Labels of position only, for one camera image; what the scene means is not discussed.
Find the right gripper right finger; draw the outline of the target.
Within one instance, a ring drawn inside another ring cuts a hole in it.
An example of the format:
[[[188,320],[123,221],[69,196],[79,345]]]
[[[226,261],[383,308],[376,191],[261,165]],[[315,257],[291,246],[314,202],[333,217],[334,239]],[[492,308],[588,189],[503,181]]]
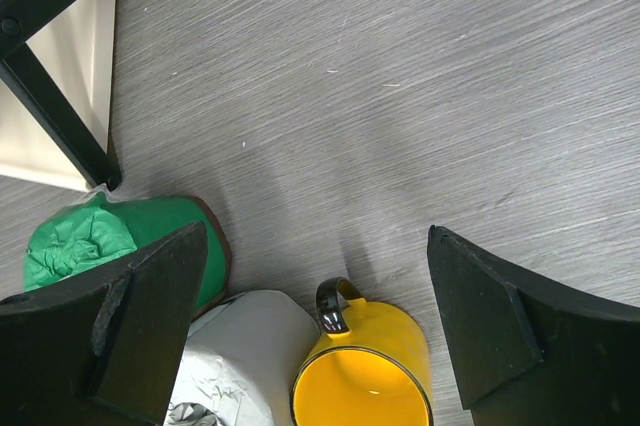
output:
[[[427,258],[462,407],[476,425],[636,425],[639,310],[432,226]]]

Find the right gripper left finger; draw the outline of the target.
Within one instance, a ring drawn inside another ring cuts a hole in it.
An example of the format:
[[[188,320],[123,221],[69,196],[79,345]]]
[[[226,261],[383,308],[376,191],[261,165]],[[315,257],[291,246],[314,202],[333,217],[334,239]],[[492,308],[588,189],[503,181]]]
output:
[[[4,425],[160,425],[208,255],[191,223],[1,302]]]

